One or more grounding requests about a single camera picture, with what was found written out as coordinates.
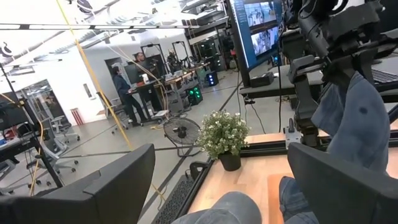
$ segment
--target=potted plant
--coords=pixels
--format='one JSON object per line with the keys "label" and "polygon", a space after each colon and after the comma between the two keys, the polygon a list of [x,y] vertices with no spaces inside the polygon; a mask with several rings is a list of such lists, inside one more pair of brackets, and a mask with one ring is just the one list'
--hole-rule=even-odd
{"label": "potted plant", "polygon": [[212,159],[220,159],[227,171],[241,167],[240,152],[250,128],[239,114],[214,111],[202,121],[197,143]]}

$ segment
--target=dark jacket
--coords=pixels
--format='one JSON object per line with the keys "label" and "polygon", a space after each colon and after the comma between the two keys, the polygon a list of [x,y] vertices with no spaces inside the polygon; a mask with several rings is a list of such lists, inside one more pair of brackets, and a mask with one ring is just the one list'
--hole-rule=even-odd
{"label": "dark jacket", "polygon": [[130,85],[124,80],[124,78],[120,75],[115,75],[113,78],[113,84],[116,87],[116,91],[120,98],[125,98],[126,94],[128,93],[129,89],[131,89]]}

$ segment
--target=glass wall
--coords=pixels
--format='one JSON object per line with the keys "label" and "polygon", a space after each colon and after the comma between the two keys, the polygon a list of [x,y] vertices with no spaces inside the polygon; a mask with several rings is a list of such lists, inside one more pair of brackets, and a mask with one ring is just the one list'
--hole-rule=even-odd
{"label": "glass wall", "polygon": [[65,115],[47,80],[24,88],[22,94],[40,119],[54,119]]}

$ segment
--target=red object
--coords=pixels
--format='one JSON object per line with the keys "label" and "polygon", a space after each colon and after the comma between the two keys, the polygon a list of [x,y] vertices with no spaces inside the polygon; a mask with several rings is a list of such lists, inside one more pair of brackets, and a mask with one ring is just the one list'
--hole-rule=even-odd
{"label": "red object", "polygon": [[80,116],[78,108],[71,109],[70,111],[72,112],[72,115],[73,115],[77,125],[84,124],[83,119]]}

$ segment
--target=wooden desk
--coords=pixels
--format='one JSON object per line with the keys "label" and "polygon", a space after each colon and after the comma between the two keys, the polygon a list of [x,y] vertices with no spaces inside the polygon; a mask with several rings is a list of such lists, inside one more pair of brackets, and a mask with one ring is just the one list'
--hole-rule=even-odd
{"label": "wooden desk", "polygon": [[[398,122],[391,125],[391,129],[397,129],[397,127]],[[282,133],[260,134],[247,138],[249,143],[283,141],[284,139]],[[390,176],[398,178],[398,148],[390,149],[387,171]],[[291,173],[286,155],[242,158],[242,168],[234,172],[226,172],[221,162],[216,161],[197,193],[189,213],[210,208],[230,191],[240,191],[257,203],[262,215],[262,224],[280,224],[280,215],[273,214],[279,211],[278,207],[269,205],[269,200],[271,202],[275,200],[275,195],[270,196],[274,198],[269,198],[269,194],[278,192],[275,189],[271,189],[273,193],[269,192],[268,186],[272,183],[268,181],[272,181],[272,178],[269,178],[272,175]]]}

